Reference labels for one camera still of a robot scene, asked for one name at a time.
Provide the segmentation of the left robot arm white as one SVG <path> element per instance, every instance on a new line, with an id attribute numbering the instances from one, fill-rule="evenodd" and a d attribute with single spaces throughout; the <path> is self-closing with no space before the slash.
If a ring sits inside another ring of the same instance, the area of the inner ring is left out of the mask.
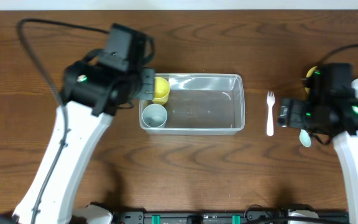
<path id="1" fill-rule="evenodd" d="M 80 182 L 93 151 L 117 110 L 154 97 L 154 53 L 123 56 L 94 49 L 64 71 L 62 102 L 36 176 L 24 198 L 0 223 L 110 223 L 112 213 L 93 207 L 74 210 Z"/>

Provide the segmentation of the grey plastic cup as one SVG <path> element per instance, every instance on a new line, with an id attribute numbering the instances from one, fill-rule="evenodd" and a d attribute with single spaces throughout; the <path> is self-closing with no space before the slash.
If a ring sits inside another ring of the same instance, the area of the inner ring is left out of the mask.
<path id="1" fill-rule="evenodd" d="M 162 105 L 148 105 L 142 112 L 142 121 L 148 128 L 163 128 L 167 122 L 168 113 Z"/>

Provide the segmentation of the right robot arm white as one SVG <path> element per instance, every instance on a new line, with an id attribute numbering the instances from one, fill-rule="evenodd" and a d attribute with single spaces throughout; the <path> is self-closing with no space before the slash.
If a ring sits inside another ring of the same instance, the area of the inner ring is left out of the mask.
<path id="1" fill-rule="evenodd" d="M 304 129 L 313 137 L 328 136 L 344 176 L 350 223 L 358 223 L 358 99 L 334 98 L 318 102 L 284 98 L 278 125 Z"/>

